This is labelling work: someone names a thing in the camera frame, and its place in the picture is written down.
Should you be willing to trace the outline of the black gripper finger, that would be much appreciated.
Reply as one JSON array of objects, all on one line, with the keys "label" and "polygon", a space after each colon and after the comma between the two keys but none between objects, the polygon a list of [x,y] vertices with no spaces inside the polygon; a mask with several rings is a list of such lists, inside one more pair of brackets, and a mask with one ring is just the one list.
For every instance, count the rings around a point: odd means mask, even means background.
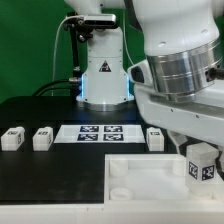
[{"label": "black gripper finger", "polygon": [[220,170],[224,172],[224,146],[218,146],[218,151],[219,151],[219,157],[218,157],[219,167]]}]

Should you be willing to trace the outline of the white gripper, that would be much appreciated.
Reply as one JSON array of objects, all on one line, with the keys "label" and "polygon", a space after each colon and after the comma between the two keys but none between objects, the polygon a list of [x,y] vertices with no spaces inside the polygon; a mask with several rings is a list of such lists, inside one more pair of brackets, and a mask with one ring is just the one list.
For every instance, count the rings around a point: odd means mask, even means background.
[{"label": "white gripper", "polygon": [[177,153],[188,141],[186,136],[224,146],[223,80],[198,91],[194,102],[174,103],[155,91],[146,60],[129,67],[128,74],[141,117],[147,124],[167,129]]}]

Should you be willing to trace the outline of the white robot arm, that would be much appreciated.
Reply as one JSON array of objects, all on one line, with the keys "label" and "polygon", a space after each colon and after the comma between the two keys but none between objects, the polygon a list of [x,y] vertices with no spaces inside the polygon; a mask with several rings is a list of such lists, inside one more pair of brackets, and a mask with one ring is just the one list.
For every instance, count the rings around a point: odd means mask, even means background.
[{"label": "white robot arm", "polygon": [[[143,120],[224,148],[224,0],[64,0],[79,15],[124,8],[144,36],[134,93]],[[220,157],[224,169],[224,152]]]}]

